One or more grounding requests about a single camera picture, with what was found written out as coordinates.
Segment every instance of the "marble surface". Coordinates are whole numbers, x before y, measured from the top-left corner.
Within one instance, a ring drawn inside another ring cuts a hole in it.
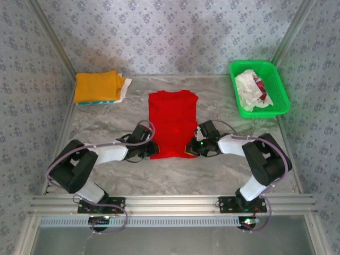
[[[148,119],[148,95],[159,90],[188,89],[195,93],[197,121],[220,119],[244,135],[269,132],[284,148],[276,119],[243,119],[238,112],[230,77],[220,78],[136,78],[122,103],[77,106],[71,139],[84,143],[113,141],[131,132],[139,120]],[[224,132],[228,127],[216,123]],[[109,194],[233,194],[251,176],[244,157],[219,155],[213,158],[144,159],[138,164],[112,161],[96,166],[91,178]],[[271,192],[297,192],[293,172]]]

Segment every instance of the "crumpled white fabric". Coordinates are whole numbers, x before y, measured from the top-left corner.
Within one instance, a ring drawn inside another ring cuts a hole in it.
[[[262,96],[262,92],[256,85],[253,76],[257,77],[254,70],[246,70],[235,78],[241,107],[247,112],[252,112],[255,106],[265,108],[268,105],[273,105],[273,101],[271,100],[268,93],[266,95],[265,101],[262,101],[259,98]]]

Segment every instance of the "metal bracket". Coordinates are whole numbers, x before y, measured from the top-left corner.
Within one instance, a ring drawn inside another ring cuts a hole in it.
[[[125,197],[109,197],[105,204],[116,205],[125,208]],[[83,200],[79,200],[78,214],[123,214],[123,211],[114,207],[92,206]]]
[[[218,198],[218,204],[219,204],[219,212],[221,214],[266,213],[267,212],[266,201],[263,198],[258,198],[256,200],[254,200],[254,202],[249,204],[243,210],[237,204],[235,196],[219,197]]]

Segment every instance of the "folded clothes stack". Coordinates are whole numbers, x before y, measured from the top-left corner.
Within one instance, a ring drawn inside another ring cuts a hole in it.
[[[245,111],[252,112],[254,107],[265,108],[273,105],[273,101],[266,92],[264,82],[254,70],[246,70],[236,76],[235,83],[241,107]]]
[[[131,81],[117,74],[117,71],[78,73],[74,102],[78,105],[120,103]]]

